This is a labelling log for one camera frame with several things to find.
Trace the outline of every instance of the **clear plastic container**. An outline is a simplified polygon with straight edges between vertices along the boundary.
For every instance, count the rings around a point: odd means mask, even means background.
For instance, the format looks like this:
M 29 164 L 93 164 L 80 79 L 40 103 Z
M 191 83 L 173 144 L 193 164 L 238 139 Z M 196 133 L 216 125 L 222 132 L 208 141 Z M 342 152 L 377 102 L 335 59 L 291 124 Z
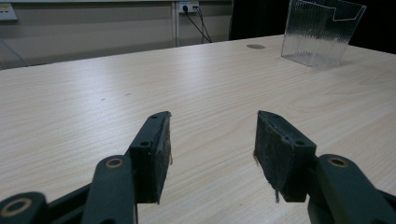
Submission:
M 282 57 L 311 67 L 339 63 L 366 6 L 290 0 Z

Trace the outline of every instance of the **transparent acrylic box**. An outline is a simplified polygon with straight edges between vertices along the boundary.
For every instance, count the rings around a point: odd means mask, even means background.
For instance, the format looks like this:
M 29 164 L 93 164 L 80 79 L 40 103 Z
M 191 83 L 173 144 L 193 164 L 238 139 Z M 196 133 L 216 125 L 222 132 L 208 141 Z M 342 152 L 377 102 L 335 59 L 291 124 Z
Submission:
M 282 57 L 310 67 L 339 63 L 366 6 L 290 0 Z

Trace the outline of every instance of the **wooden table surface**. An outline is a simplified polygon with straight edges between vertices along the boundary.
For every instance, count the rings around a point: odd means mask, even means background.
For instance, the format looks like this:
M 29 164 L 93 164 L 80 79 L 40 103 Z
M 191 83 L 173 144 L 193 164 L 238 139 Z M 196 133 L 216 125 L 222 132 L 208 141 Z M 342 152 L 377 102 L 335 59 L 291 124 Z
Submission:
M 0 71 L 0 199 L 41 191 L 51 202 L 91 182 L 164 110 L 174 162 L 140 223 L 308 223 L 307 204 L 276 203 L 252 157 L 258 110 L 396 194 L 396 56 L 348 47 L 340 64 L 309 68 L 280 57 L 282 38 Z

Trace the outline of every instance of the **wall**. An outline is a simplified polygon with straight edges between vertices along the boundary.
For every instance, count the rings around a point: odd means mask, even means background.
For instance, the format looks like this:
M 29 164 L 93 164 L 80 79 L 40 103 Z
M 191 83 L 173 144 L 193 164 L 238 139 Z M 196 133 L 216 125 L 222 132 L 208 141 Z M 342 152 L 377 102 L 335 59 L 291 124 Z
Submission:
M 200 44 L 201 34 L 175 5 L 13 4 L 18 21 L 0 22 L 0 69 Z M 212 39 L 228 40 L 231 2 L 201 2 L 200 8 Z M 196 15 L 191 18 L 201 27 Z

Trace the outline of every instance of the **light wood tabletop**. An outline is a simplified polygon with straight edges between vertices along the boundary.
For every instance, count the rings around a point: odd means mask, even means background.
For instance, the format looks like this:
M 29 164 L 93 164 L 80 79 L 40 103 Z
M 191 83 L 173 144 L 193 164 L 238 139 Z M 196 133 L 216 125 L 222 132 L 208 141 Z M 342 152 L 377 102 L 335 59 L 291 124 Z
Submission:
M 308 223 L 307 203 L 276 203 L 253 159 L 258 110 L 396 194 L 396 55 L 349 46 L 340 64 L 310 68 L 280 57 L 282 38 L 0 71 L 0 201 L 86 185 L 161 111 L 173 164 L 161 203 L 138 205 L 140 223 Z

